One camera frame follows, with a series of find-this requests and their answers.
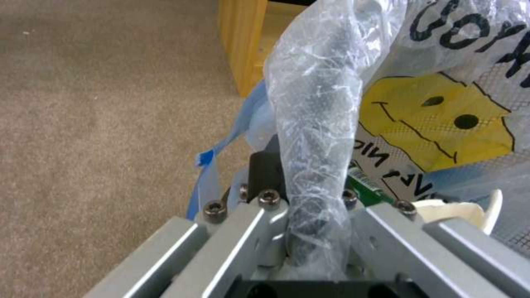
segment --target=plastic bag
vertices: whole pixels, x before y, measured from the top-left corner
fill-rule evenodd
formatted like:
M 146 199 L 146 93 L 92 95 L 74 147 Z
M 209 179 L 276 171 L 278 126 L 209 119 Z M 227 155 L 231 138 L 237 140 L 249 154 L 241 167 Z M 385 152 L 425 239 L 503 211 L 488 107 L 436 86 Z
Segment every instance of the plastic bag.
M 289 26 L 264 71 L 291 202 L 288 277 L 342 277 L 351 156 L 406 200 L 458 200 L 455 186 L 528 162 L 515 150 L 527 114 L 510 114 L 530 104 L 528 13 L 526 0 L 320 0 Z
M 407 2 L 320 0 L 291 23 L 264 70 L 289 198 L 287 278 L 341 279 L 350 245 L 342 192 L 363 85 Z

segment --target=carpet floor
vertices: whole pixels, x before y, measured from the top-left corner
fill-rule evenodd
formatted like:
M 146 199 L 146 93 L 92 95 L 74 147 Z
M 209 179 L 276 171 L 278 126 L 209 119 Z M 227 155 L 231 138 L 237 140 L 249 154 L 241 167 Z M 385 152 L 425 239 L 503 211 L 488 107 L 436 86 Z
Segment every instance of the carpet floor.
M 82 296 L 184 215 L 243 102 L 216 22 L 217 0 L 0 3 L 1 297 Z

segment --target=bolt head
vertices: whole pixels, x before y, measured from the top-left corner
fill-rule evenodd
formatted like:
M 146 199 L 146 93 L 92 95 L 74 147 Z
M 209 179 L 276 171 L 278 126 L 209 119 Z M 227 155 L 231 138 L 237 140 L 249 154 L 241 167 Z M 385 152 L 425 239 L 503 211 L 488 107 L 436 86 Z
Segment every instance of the bolt head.
M 204 206 L 202 209 L 204 218 L 209 223 L 221 223 L 225 220 L 227 215 L 226 204 L 221 200 L 213 200 Z
M 246 183 L 242 183 L 239 186 L 239 200 L 246 202 L 249 197 L 249 186 Z
M 258 204 L 265 210 L 275 210 L 280 206 L 280 194 L 274 189 L 262 190 L 258 195 Z
M 397 200 L 394 206 L 406 216 L 414 216 L 418 213 L 413 203 L 405 200 Z
M 355 205 L 357 204 L 357 193 L 353 190 L 345 189 L 342 192 L 342 201 L 344 202 L 347 210 L 354 209 Z

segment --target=yellow smiley face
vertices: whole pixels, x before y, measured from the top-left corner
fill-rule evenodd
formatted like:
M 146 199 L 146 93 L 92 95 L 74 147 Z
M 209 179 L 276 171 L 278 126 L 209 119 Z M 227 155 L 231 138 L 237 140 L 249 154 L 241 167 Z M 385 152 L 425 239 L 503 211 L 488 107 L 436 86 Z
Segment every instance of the yellow smiley face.
M 503 122 L 509 113 L 477 85 L 432 74 L 377 81 L 363 98 L 360 122 L 430 172 L 512 152 Z

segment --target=wooden furniture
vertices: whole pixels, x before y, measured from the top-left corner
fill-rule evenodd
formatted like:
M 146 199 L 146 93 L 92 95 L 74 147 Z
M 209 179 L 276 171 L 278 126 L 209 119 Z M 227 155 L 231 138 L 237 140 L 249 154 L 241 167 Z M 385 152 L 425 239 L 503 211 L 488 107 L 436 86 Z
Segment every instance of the wooden furniture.
M 263 78 L 263 62 L 305 8 L 267 0 L 219 0 L 220 36 L 241 96 Z

